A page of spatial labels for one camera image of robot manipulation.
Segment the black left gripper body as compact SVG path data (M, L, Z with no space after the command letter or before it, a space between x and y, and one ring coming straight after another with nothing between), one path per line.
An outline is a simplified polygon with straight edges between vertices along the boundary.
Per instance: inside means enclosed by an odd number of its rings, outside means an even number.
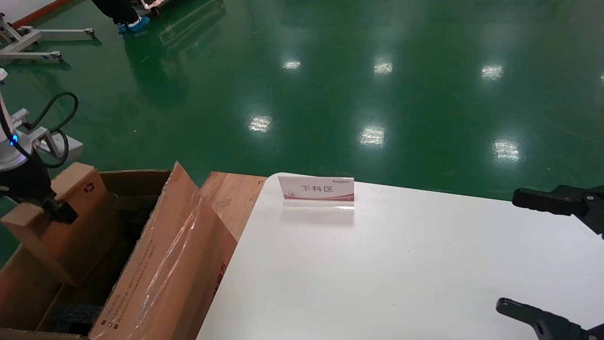
M53 198L51 179L44 166L26 161L16 168L0 172L0 195L17 202L41 202Z

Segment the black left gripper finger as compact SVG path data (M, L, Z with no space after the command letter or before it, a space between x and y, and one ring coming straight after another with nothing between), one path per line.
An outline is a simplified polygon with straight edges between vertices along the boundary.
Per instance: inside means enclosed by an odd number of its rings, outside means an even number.
M45 212L52 221L72 224L78 218L78 213L67 202L59 202L55 198L45 198Z

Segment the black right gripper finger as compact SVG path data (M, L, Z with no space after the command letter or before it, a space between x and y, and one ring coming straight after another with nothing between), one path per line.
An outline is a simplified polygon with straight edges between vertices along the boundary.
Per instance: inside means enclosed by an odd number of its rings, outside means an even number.
M602 324L586 330L567 318L508 298L498 299L496 311L531 326L539 340L602 340L604 338Z
M604 233L604 186L578 188L559 185L550 192L519 188L512 204L555 215L574 215L596 235Z

